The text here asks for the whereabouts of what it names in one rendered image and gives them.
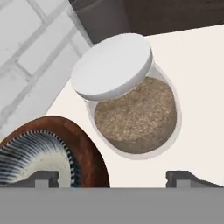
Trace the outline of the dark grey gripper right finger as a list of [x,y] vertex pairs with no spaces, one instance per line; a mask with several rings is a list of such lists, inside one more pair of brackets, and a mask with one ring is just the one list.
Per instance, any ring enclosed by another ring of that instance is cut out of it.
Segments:
[[189,171],[167,171],[166,179],[167,188],[221,188],[221,185],[199,179]]

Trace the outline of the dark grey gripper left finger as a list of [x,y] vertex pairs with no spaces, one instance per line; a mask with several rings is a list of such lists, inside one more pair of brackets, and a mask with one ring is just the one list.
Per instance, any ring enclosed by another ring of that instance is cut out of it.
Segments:
[[59,177],[58,171],[36,171],[29,178],[7,184],[6,186],[18,188],[59,188]]

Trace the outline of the brown bowl with striped inside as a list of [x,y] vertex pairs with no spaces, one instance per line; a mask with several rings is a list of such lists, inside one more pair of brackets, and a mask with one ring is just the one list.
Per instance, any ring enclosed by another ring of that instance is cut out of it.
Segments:
[[102,154],[84,130],[62,116],[34,119],[0,142],[0,187],[37,171],[58,171],[60,188],[110,186]]

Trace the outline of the glass jar with white lid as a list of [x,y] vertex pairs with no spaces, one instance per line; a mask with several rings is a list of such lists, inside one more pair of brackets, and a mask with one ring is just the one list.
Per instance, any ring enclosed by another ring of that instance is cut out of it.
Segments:
[[179,98],[143,35],[118,34],[93,45],[75,64],[71,85],[98,137],[118,155],[154,158],[177,139]]

